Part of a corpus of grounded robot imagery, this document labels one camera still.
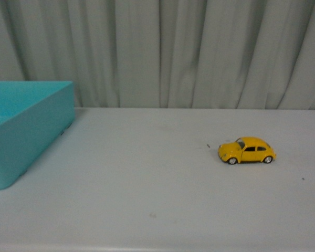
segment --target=curtain fold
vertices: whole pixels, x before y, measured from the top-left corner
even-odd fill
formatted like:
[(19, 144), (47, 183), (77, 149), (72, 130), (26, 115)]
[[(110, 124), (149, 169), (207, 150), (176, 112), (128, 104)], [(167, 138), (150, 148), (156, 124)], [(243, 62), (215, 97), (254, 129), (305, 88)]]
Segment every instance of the curtain fold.
[(315, 0), (0, 0), (0, 80), (83, 107), (315, 109)]

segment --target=small debris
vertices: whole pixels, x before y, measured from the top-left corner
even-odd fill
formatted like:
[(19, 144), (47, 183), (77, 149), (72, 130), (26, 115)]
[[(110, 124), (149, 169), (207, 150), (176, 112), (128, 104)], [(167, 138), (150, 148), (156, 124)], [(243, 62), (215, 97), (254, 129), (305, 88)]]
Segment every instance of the small debris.
[(156, 218), (156, 213), (150, 213), (150, 214), (149, 214), (149, 217), (150, 217), (150, 218)]

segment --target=white table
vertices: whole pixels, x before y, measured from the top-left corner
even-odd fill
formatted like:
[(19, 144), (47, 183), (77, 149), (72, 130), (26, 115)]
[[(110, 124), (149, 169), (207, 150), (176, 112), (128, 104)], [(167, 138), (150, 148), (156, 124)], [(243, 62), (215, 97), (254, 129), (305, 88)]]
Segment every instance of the white table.
[[(315, 111), (76, 112), (0, 191), (0, 251), (315, 251)], [(223, 163), (247, 135), (277, 160)]]

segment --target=plastic container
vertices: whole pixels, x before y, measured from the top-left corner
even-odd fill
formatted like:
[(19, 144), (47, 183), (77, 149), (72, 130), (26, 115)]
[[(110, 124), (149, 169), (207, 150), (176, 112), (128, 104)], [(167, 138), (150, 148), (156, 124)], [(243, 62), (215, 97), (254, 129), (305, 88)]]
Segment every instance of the plastic container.
[(0, 81), (0, 189), (71, 125), (73, 92), (71, 81)]

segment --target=yellow toy car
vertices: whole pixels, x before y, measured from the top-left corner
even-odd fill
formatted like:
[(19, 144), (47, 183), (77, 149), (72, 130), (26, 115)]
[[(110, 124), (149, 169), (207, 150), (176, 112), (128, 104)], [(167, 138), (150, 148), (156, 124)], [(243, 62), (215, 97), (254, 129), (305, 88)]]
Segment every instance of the yellow toy car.
[(269, 164), (277, 155), (264, 140), (253, 136), (238, 138), (236, 142), (219, 146), (218, 156), (223, 162), (264, 162)]

